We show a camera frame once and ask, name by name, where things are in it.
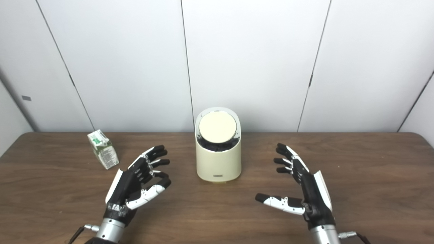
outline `white wall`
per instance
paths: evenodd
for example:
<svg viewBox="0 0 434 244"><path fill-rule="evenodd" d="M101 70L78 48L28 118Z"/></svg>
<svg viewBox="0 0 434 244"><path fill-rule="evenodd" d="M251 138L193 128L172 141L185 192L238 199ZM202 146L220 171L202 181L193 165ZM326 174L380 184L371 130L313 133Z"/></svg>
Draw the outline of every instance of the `white wall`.
<svg viewBox="0 0 434 244"><path fill-rule="evenodd" d="M36 130L93 130L34 0L0 1L0 76Z"/></svg>
<svg viewBox="0 0 434 244"><path fill-rule="evenodd" d="M243 131L297 131L329 0L182 1L194 116L222 106Z"/></svg>
<svg viewBox="0 0 434 244"><path fill-rule="evenodd" d="M180 1L39 0L103 131L193 131Z"/></svg>
<svg viewBox="0 0 434 244"><path fill-rule="evenodd" d="M22 134L33 131L0 81L0 157Z"/></svg>
<svg viewBox="0 0 434 244"><path fill-rule="evenodd" d="M434 1L333 0L300 132L396 132L434 70Z"/></svg>
<svg viewBox="0 0 434 244"><path fill-rule="evenodd" d="M434 146L434 77L431 78L399 132L415 132Z"/></svg>

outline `round lid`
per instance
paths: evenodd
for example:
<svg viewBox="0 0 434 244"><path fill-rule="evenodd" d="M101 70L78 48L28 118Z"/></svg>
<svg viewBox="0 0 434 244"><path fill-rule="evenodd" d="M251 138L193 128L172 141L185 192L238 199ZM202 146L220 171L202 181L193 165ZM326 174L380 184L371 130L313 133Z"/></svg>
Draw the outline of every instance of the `round lid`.
<svg viewBox="0 0 434 244"><path fill-rule="evenodd" d="M232 139L237 131L235 119L224 111L205 114L199 122L202 137L212 143L223 143Z"/></svg>

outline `wooden table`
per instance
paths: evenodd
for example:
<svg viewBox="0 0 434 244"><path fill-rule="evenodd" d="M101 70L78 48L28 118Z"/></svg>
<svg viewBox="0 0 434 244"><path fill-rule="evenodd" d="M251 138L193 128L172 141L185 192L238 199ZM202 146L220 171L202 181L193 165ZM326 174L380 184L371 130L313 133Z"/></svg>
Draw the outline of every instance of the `wooden table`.
<svg viewBox="0 0 434 244"><path fill-rule="evenodd" d="M338 231L358 231L372 244L434 243L434 150L416 134L243 133L243 171L226 184L196 175L192 133L106 135L122 169L158 144L171 160L159 169L172 185L139 209L121 243L311 244L301 216L254 200L258 192L302 196L292 177L275 171L278 142L322 171ZM100 165L86 133L24 134L0 158L0 242L64 244L79 226L100 224L117 168Z"/></svg>

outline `cable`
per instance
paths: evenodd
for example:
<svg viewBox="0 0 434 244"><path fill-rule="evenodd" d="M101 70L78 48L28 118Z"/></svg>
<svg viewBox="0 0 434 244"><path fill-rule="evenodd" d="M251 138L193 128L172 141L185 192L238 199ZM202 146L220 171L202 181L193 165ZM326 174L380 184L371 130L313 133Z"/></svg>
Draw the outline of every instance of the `cable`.
<svg viewBox="0 0 434 244"><path fill-rule="evenodd" d="M69 240L68 244L72 244L77 239L77 237L83 232L83 230L84 230L84 226L81 226L76 231L76 233L71 237L71 239Z"/></svg>
<svg viewBox="0 0 434 244"><path fill-rule="evenodd" d="M371 244L368 239L366 238L366 236L361 235L359 233L357 233L357 236L360 238L361 241L363 241L364 244Z"/></svg>

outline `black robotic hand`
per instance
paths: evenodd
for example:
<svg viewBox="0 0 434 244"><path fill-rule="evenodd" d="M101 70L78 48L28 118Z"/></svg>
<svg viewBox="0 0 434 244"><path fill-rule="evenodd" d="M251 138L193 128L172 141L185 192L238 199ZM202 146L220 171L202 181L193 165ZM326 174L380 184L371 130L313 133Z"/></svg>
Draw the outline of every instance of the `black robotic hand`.
<svg viewBox="0 0 434 244"><path fill-rule="evenodd" d="M148 203L169 187L171 184L169 176L154 170L160 165L170 163L168 159L157 159L165 155L167 155L167 150L163 145L155 146L137 157L126 171L118 170L105 198L106 208L102 224L100 226L87 224L83 227L83 229L87 228L97 232L96 236L88 240L86 244L118 243L124 228L130 224L137 208ZM161 180L144 189L143 185L154 177L159 177Z"/></svg>
<svg viewBox="0 0 434 244"><path fill-rule="evenodd" d="M303 215L309 230L324 225L334 226L332 203L321 171L312 175L303 160L287 145L277 144L276 152L286 157L274 159L275 163L284 165L277 168L277 172L292 175L301 185L304 199L258 193L256 200L285 212Z"/></svg>

